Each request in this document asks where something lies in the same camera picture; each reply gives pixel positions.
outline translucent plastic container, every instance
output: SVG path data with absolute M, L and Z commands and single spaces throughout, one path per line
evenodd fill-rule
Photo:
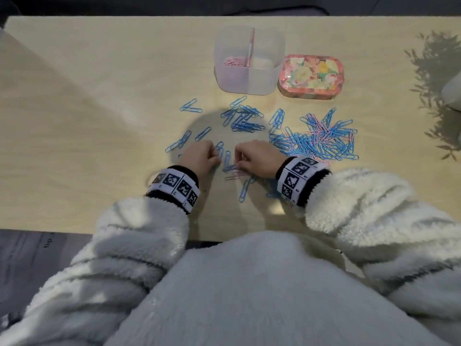
M 285 57 L 285 36 L 274 28 L 255 28 L 250 67 L 227 66 L 229 58 L 247 58 L 253 27 L 222 28 L 214 43 L 214 67 L 219 87 L 226 92 L 270 94 L 277 87 Z

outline wooden table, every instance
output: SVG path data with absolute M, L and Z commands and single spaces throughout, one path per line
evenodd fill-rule
M 282 108 L 285 125 L 304 131 L 300 116 L 336 107 L 333 121 L 354 119 L 360 160 L 333 170 L 397 173 L 461 220 L 461 167 L 453 159 L 461 159 L 461 113 L 437 106 L 441 86 L 461 69 L 459 18 L 13 17 L 0 43 L 0 226 L 92 233 L 101 211 L 143 194 L 153 173 L 176 162 L 180 150 L 164 150 L 187 129 L 192 141 L 211 126 L 208 137 L 232 151 L 267 139 L 267 130 L 231 132 L 219 117 L 241 95 L 216 83 L 214 37 L 242 23 L 277 27 L 287 54 L 331 55 L 345 67 L 343 92 L 332 101 L 278 90 L 249 97 L 266 123 Z M 202 114 L 179 111 L 192 98 Z M 216 172 L 192 238 L 303 231 L 257 184 L 239 203 L 242 183 Z

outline hand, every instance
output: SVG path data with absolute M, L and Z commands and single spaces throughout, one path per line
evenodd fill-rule
M 235 146 L 235 163 L 239 170 L 274 179 L 288 157 L 266 141 L 252 140 Z
M 193 143 L 179 158 L 177 163 L 193 171 L 200 179 L 206 176 L 211 168 L 221 163 L 219 153 L 211 141 Z

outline person's left hand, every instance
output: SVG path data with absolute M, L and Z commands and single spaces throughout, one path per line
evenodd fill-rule
M 221 158 L 213 142 L 200 141 L 193 143 L 179 158 L 177 165 L 193 171 L 200 179 L 221 163 Z

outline person's right hand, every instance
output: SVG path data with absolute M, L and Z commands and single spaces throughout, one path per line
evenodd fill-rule
M 288 157 L 266 141 L 252 140 L 235 146 L 237 169 L 256 176 L 274 179 Z

